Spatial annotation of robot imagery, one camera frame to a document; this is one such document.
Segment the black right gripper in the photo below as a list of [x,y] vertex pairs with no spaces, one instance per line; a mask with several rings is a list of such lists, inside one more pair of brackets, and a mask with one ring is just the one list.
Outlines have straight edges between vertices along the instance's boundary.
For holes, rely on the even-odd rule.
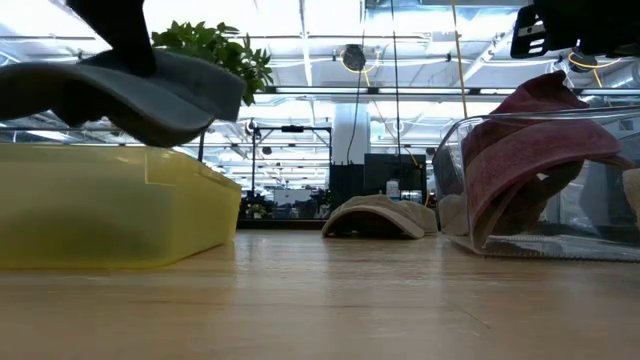
[[512,58],[569,48],[590,56],[640,56],[640,0],[533,0],[518,11]]

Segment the red cap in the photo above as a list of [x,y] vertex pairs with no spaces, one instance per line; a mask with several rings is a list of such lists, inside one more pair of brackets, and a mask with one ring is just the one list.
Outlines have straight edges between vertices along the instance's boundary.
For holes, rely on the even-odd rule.
[[554,119],[582,110],[563,71],[532,78],[509,95],[462,142],[470,233],[481,248],[491,235],[531,229],[547,202],[581,172],[585,162],[631,170],[622,144],[588,118]]

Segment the yellow translucent plastic container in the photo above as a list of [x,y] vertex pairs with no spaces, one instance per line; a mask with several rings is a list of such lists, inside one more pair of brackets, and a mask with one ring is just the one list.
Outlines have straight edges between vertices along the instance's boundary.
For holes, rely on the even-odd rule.
[[232,241],[241,188],[196,159],[152,147],[0,144],[0,205],[16,201],[173,202],[174,263]]

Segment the clear plastic container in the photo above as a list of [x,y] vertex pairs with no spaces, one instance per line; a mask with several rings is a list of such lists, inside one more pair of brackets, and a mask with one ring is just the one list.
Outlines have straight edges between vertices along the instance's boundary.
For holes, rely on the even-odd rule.
[[[441,132],[432,159],[441,232],[455,244],[487,257],[522,257],[640,263],[640,222],[631,209],[622,174],[613,165],[587,161],[580,174],[550,198],[538,222],[511,236],[491,235],[473,245],[469,226],[462,142],[487,116],[459,120]],[[621,156],[640,168],[640,106],[557,111],[556,119],[588,118],[622,144]]]

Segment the green potted tree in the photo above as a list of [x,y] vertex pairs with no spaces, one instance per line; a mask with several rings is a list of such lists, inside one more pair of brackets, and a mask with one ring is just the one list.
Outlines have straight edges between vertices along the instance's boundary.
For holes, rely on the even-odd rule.
[[173,21],[166,30],[152,32],[151,40],[156,48],[200,58],[242,78],[246,83],[242,101],[249,107],[255,104],[256,93],[273,84],[271,55],[265,49],[253,49],[248,34],[242,37],[242,43],[231,40],[231,36],[239,35],[237,28],[224,22],[210,27],[205,21],[195,25]]

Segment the black monitor equipment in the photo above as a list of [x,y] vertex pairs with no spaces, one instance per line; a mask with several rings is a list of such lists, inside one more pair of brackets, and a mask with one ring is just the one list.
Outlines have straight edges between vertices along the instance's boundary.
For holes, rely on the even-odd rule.
[[387,183],[397,181],[401,200],[427,203],[427,157],[367,153],[363,164],[332,164],[329,170],[330,209],[354,196],[385,194]]

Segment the black metal frame rack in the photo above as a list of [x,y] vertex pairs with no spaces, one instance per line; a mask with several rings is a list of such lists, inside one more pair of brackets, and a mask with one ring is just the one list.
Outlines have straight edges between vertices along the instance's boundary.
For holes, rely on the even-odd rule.
[[250,125],[247,200],[254,218],[324,220],[330,212],[332,129]]

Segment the black table frame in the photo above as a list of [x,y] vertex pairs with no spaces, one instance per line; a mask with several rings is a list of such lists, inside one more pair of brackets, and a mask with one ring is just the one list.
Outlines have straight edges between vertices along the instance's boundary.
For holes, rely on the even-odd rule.
[[242,230],[321,230],[326,221],[317,219],[239,219]]

